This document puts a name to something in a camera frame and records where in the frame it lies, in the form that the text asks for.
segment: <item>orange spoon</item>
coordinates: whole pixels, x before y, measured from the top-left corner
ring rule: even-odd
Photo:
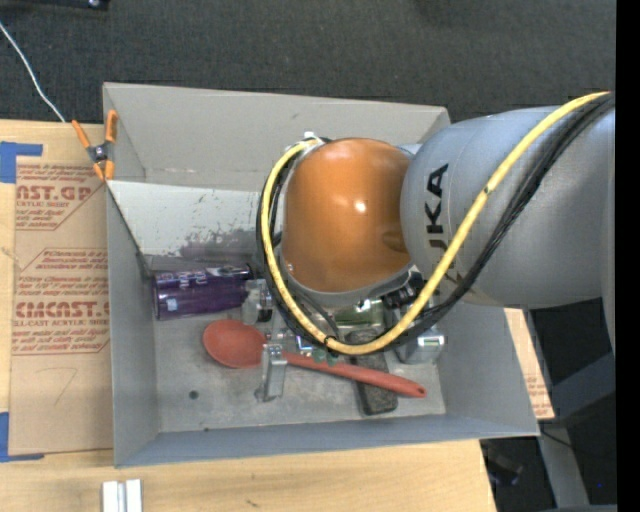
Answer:
[[[263,333],[239,320],[216,320],[210,323],[202,335],[207,353],[220,364],[230,368],[255,368],[262,360],[262,348],[267,342]],[[289,364],[319,372],[345,377],[395,391],[401,395],[424,398],[427,390],[409,379],[389,373],[363,368],[352,364],[316,363],[310,357],[283,351]]]

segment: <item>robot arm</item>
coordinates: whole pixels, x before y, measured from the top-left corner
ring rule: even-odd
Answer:
[[[296,173],[308,173],[309,168],[313,175],[313,166],[304,166],[305,160],[307,163],[312,157],[318,160],[321,146],[331,145],[317,138],[301,141],[276,164],[262,194],[258,245],[272,293],[298,331],[335,352],[351,355],[382,350],[409,328],[425,330],[462,297],[492,305],[540,307],[612,295],[601,289],[603,280],[611,283],[612,280],[603,276],[606,265],[600,246],[606,239],[604,245],[609,247],[613,240],[613,222],[603,223],[603,219],[608,208],[612,211],[608,189],[613,187],[614,135],[615,97],[611,93],[578,98],[558,109],[514,111],[465,121],[429,139],[406,170],[406,157],[401,150],[385,148],[391,163],[373,174],[386,176],[386,181],[378,178],[361,181],[352,187],[354,192],[350,194],[342,193],[340,173],[336,175],[331,169],[332,165],[338,165],[335,162],[345,150],[344,146],[338,146],[337,155],[329,154],[322,161],[320,167],[327,167],[326,175],[316,171],[315,179],[321,180],[318,183],[325,189],[337,187],[340,191],[337,195],[347,209],[341,212],[339,205],[325,209],[322,216],[325,221],[316,219],[308,224],[307,231],[313,232],[318,225],[326,228],[331,222],[342,222],[347,224],[348,233],[352,227],[348,223],[353,221],[345,217],[345,211],[355,208],[370,215],[366,219],[370,222],[363,228],[367,232],[359,233],[359,239],[378,246],[368,249],[362,242],[356,244],[356,249],[363,249],[360,256],[363,264],[358,267],[352,261],[347,270],[352,274],[350,279],[339,281],[344,283],[342,288],[334,286],[330,290],[321,289],[314,282],[312,271],[307,272],[311,276],[307,282],[301,280],[304,273],[296,267],[304,266],[304,262],[287,257],[295,253],[291,247],[300,243],[305,234],[304,225],[301,227],[298,222],[294,230],[298,240],[289,238],[293,232],[288,227],[295,222],[287,224],[286,219],[289,216],[300,221],[303,217],[298,211],[285,211],[282,252],[278,255],[274,248],[274,210],[287,175],[293,173],[295,178]],[[355,174],[367,152],[372,162],[380,160],[374,147],[377,148],[371,143],[368,149],[346,155],[357,164],[351,167]],[[349,166],[343,171],[342,175],[348,176]],[[399,176],[402,187],[398,200]],[[289,201],[287,194],[299,192],[293,178],[289,185],[292,183],[285,195],[285,209],[287,204],[295,207],[298,203],[309,210],[309,204],[300,198],[296,200],[295,195]],[[308,186],[314,190],[313,179]],[[373,190],[360,197],[369,186]],[[318,195],[320,201],[326,200],[327,194],[318,192]],[[369,202],[368,198],[373,197],[377,199]],[[380,199],[384,197],[388,198],[388,204]],[[398,217],[401,237],[390,229]],[[326,254],[318,255],[319,249],[314,248],[314,256],[320,257],[314,261],[322,261],[326,274],[331,272],[332,261],[336,261],[332,260],[333,252],[340,252],[345,234],[332,239],[337,230],[316,231],[323,233]],[[404,253],[405,247],[409,258]],[[384,251],[395,259],[392,257],[385,263]],[[353,247],[346,252],[347,256],[353,256]],[[607,261],[613,271],[613,260]],[[351,345],[341,341],[336,333],[325,333],[305,315],[294,298],[313,295],[321,306],[331,306],[342,297],[353,304],[364,298],[362,293],[373,298],[394,286],[399,288],[404,281],[399,282],[398,276],[405,275],[411,265],[427,276],[424,287],[406,314],[368,343]],[[344,267],[336,266],[335,270],[343,272]],[[375,277],[373,281],[381,282],[367,280],[371,276]],[[436,292],[447,298],[427,308]]]

